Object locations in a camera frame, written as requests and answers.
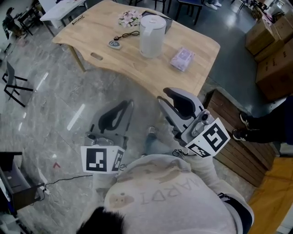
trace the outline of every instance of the person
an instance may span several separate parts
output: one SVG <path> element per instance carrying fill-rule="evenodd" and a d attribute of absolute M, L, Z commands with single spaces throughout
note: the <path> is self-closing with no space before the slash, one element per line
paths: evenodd
<path fill-rule="evenodd" d="M 23 36 L 23 31 L 14 22 L 14 20 L 19 16 L 19 14 L 17 14 L 15 17 L 12 17 L 10 15 L 13 10 L 14 10 L 13 7 L 10 7 L 7 10 L 6 17 L 5 17 L 4 21 L 2 22 L 2 26 L 3 26 L 3 29 L 5 31 L 5 34 L 6 34 L 7 39 L 9 39 L 9 33 L 7 34 L 7 31 L 6 30 L 9 30 L 9 31 L 14 32 L 15 35 L 17 35 L 18 37 Z"/>
<path fill-rule="evenodd" d="M 173 156 L 150 127 L 146 156 L 116 177 L 93 175 L 77 234 L 246 234 L 254 215 L 216 174 L 212 157 Z"/>
<path fill-rule="evenodd" d="M 233 130 L 235 140 L 257 143 L 279 141 L 293 145 L 293 96 L 268 115 L 253 118 L 241 112 L 240 119 L 248 129 Z"/>
<path fill-rule="evenodd" d="M 219 6 L 219 7 L 222 6 L 222 4 L 219 3 L 218 0 L 207 0 L 205 2 L 205 5 L 208 6 L 208 7 L 210 7 L 210 8 L 212 8 L 212 9 L 214 9 L 214 10 L 217 10 L 218 9 L 217 6 Z"/>

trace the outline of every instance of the marble floor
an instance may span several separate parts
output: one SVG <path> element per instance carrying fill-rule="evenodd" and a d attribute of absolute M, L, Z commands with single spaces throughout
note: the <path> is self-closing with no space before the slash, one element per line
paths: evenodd
<path fill-rule="evenodd" d="M 34 35 L 26 39 L 27 44 L 16 45 L 8 61 L 16 76 L 28 79 L 25 85 L 33 87 L 34 92 L 21 92 L 27 103 L 25 108 L 13 100 L 6 103 L 0 116 L 0 151 L 22 151 L 17 163 L 33 183 L 87 175 L 82 171 L 80 156 L 84 133 L 89 130 L 93 114 L 113 101 L 135 102 L 124 163 L 143 153 L 150 125 L 158 128 L 158 137 L 164 143 L 174 149 L 179 147 L 156 99 L 144 88 L 123 75 L 84 61 L 87 71 L 81 72 L 67 47 L 51 43 L 52 37 L 44 27 L 35 29 Z M 199 95 L 201 100 L 215 87 L 218 84 L 208 78 Z M 82 104 L 83 112 L 68 130 Z M 53 167 L 56 162 L 60 168 Z M 248 200 L 254 187 L 221 163 L 216 160 L 214 163 L 219 177 Z M 18 212 L 20 219 L 34 233 L 75 233 L 92 194 L 92 177 L 60 181 L 47 189 L 49 194 L 43 201 Z"/>

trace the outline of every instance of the white table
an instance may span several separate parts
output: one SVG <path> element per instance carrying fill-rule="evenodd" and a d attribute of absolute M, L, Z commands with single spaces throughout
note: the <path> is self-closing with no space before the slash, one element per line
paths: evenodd
<path fill-rule="evenodd" d="M 44 25 L 47 27 L 49 32 L 52 34 L 53 37 L 55 37 L 51 29 L 45 24 L 45 21 L 60 20 L 63 26 L 65 27 L 66 24 L 64 23 L 63 18 L 71 11 L 73 11 L 75 8 L 77 8 L 79 5 L 85 4 L 85 1 L 86 0 L 62 0 L 54 7 L 52 7 L 48 12 L 46 12 L 46 14 L 44 14 L 40 18 L 40 21 L 43 21 Z"/>

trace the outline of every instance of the black hair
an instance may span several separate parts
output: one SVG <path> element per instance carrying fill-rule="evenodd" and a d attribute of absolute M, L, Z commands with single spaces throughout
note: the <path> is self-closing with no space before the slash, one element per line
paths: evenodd
<path fill-rule="evenodd" d="M 8 10 L 7 10 L 7 12 L 6 12 L 6 14 L 9 15 L 9 14 L 13 11 L 13 9 L 14 9 L 14 8 L 9 7 Z"/>
<path fill-rule="evenodd" d="M 91 217 L 82 223 L 76 234 L 103 233 L 105 230 L 111 234 L 123 234 L 123 226 L 124 216 L 118 212 L 106 211 L 105 207 L 98 207 Z"/>

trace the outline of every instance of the purple box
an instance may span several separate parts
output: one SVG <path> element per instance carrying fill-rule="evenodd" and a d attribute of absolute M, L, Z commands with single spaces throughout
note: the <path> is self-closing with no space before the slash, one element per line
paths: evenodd
<path fill-rule="evenodd" d="M 195 54 L 192 51 L 181 47 L 177 54 L 172 58 L 170 64 L 180 71 L 185 71 L 194 56 Z"/>

